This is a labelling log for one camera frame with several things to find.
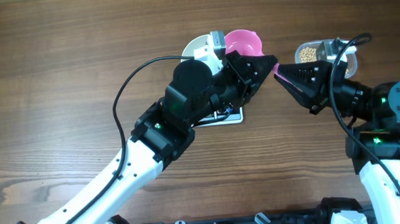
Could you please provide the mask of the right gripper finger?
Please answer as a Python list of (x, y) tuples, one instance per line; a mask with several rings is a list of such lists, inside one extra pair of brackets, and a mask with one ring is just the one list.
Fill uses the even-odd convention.
[(298, 86), (282, 79), (279, 79), (279, 82), (300, 106), (308, 109), (319, 108), (321, 106), (323, 98), (320, 82), (310, 79), (308, 82), (300, 81)]
[(276, 64), (273, 68), (275, 79), (282, 86), (309, 86), (326, 83), (332, 63), (312, 61), (307, 63)]

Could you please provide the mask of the pile of soybeans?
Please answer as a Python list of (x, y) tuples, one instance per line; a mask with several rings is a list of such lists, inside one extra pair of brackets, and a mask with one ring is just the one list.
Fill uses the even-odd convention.
[(309, 63), (317, 60), (317, 53), (315, 48), (304, 47), (299, 52), (299, 61), (302, 63)]

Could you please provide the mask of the clear plastic container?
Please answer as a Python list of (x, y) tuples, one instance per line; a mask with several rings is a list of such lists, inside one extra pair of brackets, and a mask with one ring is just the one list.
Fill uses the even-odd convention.
[[(295, 63), (311, 63), (312, 61), (328, 61), (333, 63), (337, 54), (341, 51), (347, 41), (343, 39), (319, 40), (303, 43), (295, 51)], [(347, 63), (345, 78), (351, 78), (356, 74), (358, 60), (356, 58), (357, 48), (350, 46), (341, 57), (341, 62)]]

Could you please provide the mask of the pink plastic scoop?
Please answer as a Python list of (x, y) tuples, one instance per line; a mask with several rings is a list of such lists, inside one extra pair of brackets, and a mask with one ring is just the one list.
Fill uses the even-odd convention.
[(226, 52), (239, 52), (246, 56), (264, 56), (262, 52), (262, 41), (254, 31), (238, 29), (229, 32), (225, 36)]

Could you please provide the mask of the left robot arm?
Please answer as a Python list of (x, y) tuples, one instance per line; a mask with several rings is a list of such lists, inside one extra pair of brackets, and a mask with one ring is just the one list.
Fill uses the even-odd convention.
[(215, 111), (247, 104), (277, 64), (273, 55), (233, 51), (213, 73), (203, 61), (179, 59), (164, 96), (135, 122), (129, 138), (120, 132), (120, 153), (78, 195), (37, 224), (106, 224), (185, 152), (195, 140), (194, 127)]

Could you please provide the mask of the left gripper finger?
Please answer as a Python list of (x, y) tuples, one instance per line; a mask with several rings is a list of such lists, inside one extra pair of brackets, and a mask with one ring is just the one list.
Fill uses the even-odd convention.
[(242, 65), (245, 67), (243, 72), (244, 83), (246, 84), (245, 97), (253, 97), (267, 76), (272, 72), (277, 64), (277, 57), (274, 55), (266, 56), (243, 56)]
[(243, 56), (239, 52), (233, 51), (229, 54), (230, 65), (235, 73), (235, 80), (238, 84), (246, 81), (252, 83), (263, 82), (265, 80), (265, 67), (263, 56)]

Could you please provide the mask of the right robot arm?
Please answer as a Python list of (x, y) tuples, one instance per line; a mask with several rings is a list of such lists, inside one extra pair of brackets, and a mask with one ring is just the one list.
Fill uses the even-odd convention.
[(330, 107), (378, 224), (400, 224), (400, 81), (374, 88), (346, 77), (347, 62), (275, 66), (278, 82), (317, 114)]

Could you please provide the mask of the white bowl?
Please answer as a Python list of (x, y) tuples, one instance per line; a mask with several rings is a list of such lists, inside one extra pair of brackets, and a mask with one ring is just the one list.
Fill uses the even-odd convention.
[(213, 57), (211, 34), (194, 38), (183, 50), (182, 56), (193, 57), (199, 61), (208, 61)]

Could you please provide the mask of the white digital kitchen scale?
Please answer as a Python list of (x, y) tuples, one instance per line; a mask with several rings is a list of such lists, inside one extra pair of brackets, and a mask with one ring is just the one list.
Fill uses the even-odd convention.
[(232, 125), (241, 123), (243, 120), (244, 113), (242, 107), (234, 108), (228, 106), (223, 112), (215, 111), (212, 114), (204, 117), (199, 122), (193, 124), (193, 127)]

